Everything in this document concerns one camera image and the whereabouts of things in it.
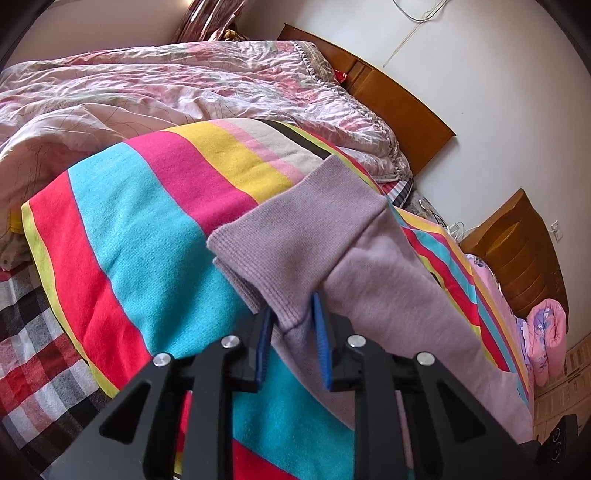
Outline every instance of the wooden headboard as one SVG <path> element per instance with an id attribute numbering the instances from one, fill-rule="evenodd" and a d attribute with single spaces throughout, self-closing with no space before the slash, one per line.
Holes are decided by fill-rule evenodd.
<path id="1" fill-rule="evenodd" d="M 460 247 L 489 265 L 518 317 L 525 319 L 532 307 L 551 298 L 560 302 L 568 318 L 569 302 L 550 234 L 523 189 L 468 235 Z"/>
<path id="2" fill-rule="evenodd" d="M 348 51 L 287 24 L 278 40 L 312 42 L 335 70 L 346 73 L 342 86 L 392 128 L 413 174 L 455 135 L 412 93 Z"/>

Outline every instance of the turquoise stripe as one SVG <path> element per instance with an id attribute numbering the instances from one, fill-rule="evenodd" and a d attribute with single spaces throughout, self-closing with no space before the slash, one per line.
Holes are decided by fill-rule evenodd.
<path id="1" fill-rule="evenodd" d="M 248 314 L 212 265 L 201 229 L 130 146 L 80 162 L 70 181 L 97 260 L 151 353 L 201 351 Z M 237 394 L 233 418 L 238 441 L 292 475 L 352 478 L 353 433 L 273 350 L 262 391 Z"/>
<path id="2" fill-rule="evenodd" d="M 507 363 L 509 370 L 517 375 L 517 390 L 519 392 L 519 396 L 529 407 L 530 402 L 527 398 L 527 395 L 525 394 L 524 386 L 521 383 L 517 366 L 515 365 L 515 362 L 511 357 L 511 353 L 507 347 L 507 344 L 504 342 L 499 329 L 496 327 L 494 321 L 489 315 L 486 307 L 482 304 L 480 298 L 478 298 L 478 314 L 480 315 L 480 318 L 482 318 L 482 320 L 484 321 L 489 333 L 494 338 L 495 343 L 499 347 L 499 350 L 501 351 L 501 354 L 503 355 L 503 358 L 505 359 L 505 362 Z"/>
<path id="3" fill-rule="evenodd" d="M 424 232 L 423 230 L 417 230 L 415 228 L 412 230 L 416 234 L 418 241 L 421 242 L 421 245 L 433 252 L 439 260 L 447 265 L 453 278 L 457 281 L 468 299 L 475 304 L 476 290 L 474 289 L 474 285 L 472 285 L 466 278 L 458 264 L 453 261 L 452 255 L 447 247 L 429 232 Z"/>
<path id="4" fill-rule="evenodd" d="M 436 255 L 439 260 L 444 262 L 448 266 L 448 268 L 450 268 L 450 272 L 451 272 L 452 276 L 456 279 L 458 284 L 461 286 L 462 290 L 465 292 L 465 294 L 467 295 L 469 300 L 473 304 L 477 305 L 479 315 L 482 318 L 482 320 L 485 322 L 485 325 L 488 328 L 488 331 L 491 333 L 492 337 L 495 340 L 495 343 L 499 347 L 499 350 L 501 351 L 501 355 L 503 356 L 505 362 L 507 363 L 509 370 L 518 375 L 517 389 L 519 391 L 519 396 L 525 401 L 526 404 L 528 404 L 527 396 L 525 394 L 522 382 L 519 378 L 519 372 L 517 370 L 517 366 L 515 365 L 515 362 L 513 361 L 513 358 L 511 357 L 511 353 L 510 353 L 505 341 L 503 340 L 503 337 L 502 337 L 499 329 L 497 328 L 496 324 L 492 320 L 486 307 L 482 304 L 481 299 L 478 297 L 478 294 L 476 292 L 476 287 L 468 281 L 468 279 L 466 278 L 466 276 L 462 272 L 461 268 L 457 265 L 457 263 L 455 261 L 453 261 L 452 255 L 445 245 L 443 245 L 440 241 L 438 241 L 431 233 L 413 228 L 410 225 L 408 225 L 408 223 L 404 220 L 404 218 L 402 218 L 402 216 L 395 209 L 392 208 L 392 211 L 394 212 L 394 216 L 395 216 L 396 220 L 403 228 L 411 229 L 416 234 L 417 239 L 421 242 L 421 244 L 425 248 L 427 248 L 428 250 L 433 252 L 433 254 Z"/>
<path id="5" fill-rule="evenodd" d="M 114 145 L 69 174 L 96 259 L 150 353 L 192 355 L 248 314 L 202 230 L 133 148 Z"/>
<path id="6" fill-rule="evenodd" d="M 354 436 L 271 350 L 256 394 L 234 396 L 234 438 L 301 480 L 353 478 Z"/>

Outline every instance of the white cable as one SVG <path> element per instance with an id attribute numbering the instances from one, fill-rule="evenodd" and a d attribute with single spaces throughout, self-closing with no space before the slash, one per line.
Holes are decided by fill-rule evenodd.
<path id="1" fill-rule="evenodd" d="M 417 20 L 411 16 L 409 16 L 402 8 L 400 8 L 400 5 L 398 5 L 396 2 L 394 2 L 394 5 L 396 5 L 398 7 L 398 9 L 409 19 L 413 20 L 416 25 L 414 26 L 414 28 L 408 32 L 408 35 L 406 37 L 404 37 L 404 39 L 402 40 L 402 42 L 399 43 L 398 47 L 396 47 L 396 49 L 392 52 L 392 54 L 388 57 L 388 59 L 384 62 L 384 64 L 382 65 L 382 68 L 386 68 L 386 65 L 388 65 L 388 63 L 390 63 L 390 60 L 392 60 L 394 58 L 394 56 L 400 51 L 400 49 L 406 44 L 407 41 L 409 41 L 411 39 L 411 37 L 417 32 L 418 28 L 425 22 L 431 20 L 433 18 L 433 15 L 435 15 L 437 12 L 439 12 L 443 7 L 445 7 L 445 5 L 447 5 L 447 3 L 449 2 L 449 0 L 441 0 L 438 4 L 435 4 L 435 6 L 433 6 L 433 8 L 427 12 L 425 12 L 423 14 L 423 18 L 421 20 Z"/>
<path id="2" fill-rule="evenodd" d="M 425 23 L 425 22 L 428 22 L 429 20 L 431 20 L 435 15 L 437 15 L 437 12 L 439 12 L 443 7 L 445 7 L 447 5 L 447 3 L 449 2 L 449 0 L 441 0 L 441 2 L 439 2 L 437 5 L 435 5 L 431 10 L 429 10 L 429 12 L 425 12 L 423 14 L 422 18 L 414 18 L 414 17 L 410 16 L 406 12 L 406 10 L 398 4 L 397 0 L 392 0 L 392 2 L 394 2 L 394 5 L 396 5 L 396 7 L 398 7 L 398 9 L 409 20 L 412 20 L 415 23 Z"/>

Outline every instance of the curtain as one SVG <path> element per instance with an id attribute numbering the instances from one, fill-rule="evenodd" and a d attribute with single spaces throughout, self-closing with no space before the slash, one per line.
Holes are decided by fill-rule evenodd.
<path id="1" fill-rule="evenodd" d="M 222 40 L 248 0 L 194 0 L 172 43 Z"/>

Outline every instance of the blue gripper pad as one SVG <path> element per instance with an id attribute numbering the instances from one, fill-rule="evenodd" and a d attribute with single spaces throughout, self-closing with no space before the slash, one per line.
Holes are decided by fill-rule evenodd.
<path id="1" fill-rule="evenodd" d="M 320 374 L 322 375 L 324 386 L 330 390 L 332 387 L 333 365 L 329 339 L 326 335 L 326 322 L 329 322 L 330 320 L 324 318 L 324 312 L 320 302 L 320 294 L 318 292 L 312 294 L 311 308 L 314 326 L 316 328 L 316 349 L 318 350 Z"/>
<path id="2" fill-rule="evenodd" d="M 275 314 L 270 307 L 265 308 L 264 319 L 256 346 L 256 382 L 260 386 L 265 381 L 267 376 L 267 360 L 269 358 L 269 348 L 271 347 L 271 333 L 273 331 L 273 319 Z"/>

